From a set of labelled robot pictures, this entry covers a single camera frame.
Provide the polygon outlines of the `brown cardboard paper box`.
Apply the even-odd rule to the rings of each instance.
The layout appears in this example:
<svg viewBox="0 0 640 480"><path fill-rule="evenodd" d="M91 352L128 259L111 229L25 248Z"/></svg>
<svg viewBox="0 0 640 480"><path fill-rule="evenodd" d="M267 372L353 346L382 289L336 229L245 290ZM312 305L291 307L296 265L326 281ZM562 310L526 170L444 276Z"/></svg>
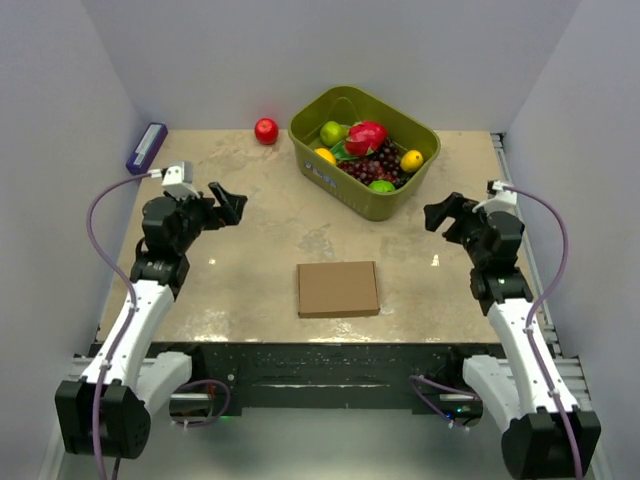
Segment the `brown cardboard paper box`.
<svg viewBox="0 0 640 480"><path fill-rule="evenodd" d="M300 318L354 318L380 313L374 261L298 264L297 291Z"/></svg>

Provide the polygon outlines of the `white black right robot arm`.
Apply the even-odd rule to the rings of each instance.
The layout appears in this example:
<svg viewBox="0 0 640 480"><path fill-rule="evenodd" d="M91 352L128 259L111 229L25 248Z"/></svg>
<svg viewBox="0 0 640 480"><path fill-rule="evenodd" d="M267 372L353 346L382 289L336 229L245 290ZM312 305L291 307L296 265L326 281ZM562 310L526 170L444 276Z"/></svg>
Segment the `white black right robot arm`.
<svg viewBox="0 0 640 480"><path fill-rule="evenodd" d="M461 358L445 369L448 386L471 389L501 432L505 467L514 479L582 479L601 424L583 409L562 378L535 315L539 307L517 265L525 226L510 208L516 192L494 190L477 202L454 192L425 206L425 228L463 247L472 262L470 290L498 335L505 365L487 355Z"/></svg>

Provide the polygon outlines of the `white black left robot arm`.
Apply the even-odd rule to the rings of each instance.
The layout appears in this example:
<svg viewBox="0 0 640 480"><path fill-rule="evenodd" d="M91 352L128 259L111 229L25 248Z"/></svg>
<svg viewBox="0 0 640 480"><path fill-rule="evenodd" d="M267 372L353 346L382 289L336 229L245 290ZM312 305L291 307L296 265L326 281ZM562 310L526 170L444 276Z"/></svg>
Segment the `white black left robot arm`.
<svg viewBox="0 0 640 480"><path fill-rule="evenodd" d="M134 263L122 278L127 296L121 311L83 371L64 380L54 401L67 452L136 459L149 438L155 413L181 388L200 390L207 368L184 353L145 358L162 320L174 305L189 271L187 251L204 231L240 223L247 198L219 183L209 196L189 183L165 187L142 209L143 236Z"/></svg>

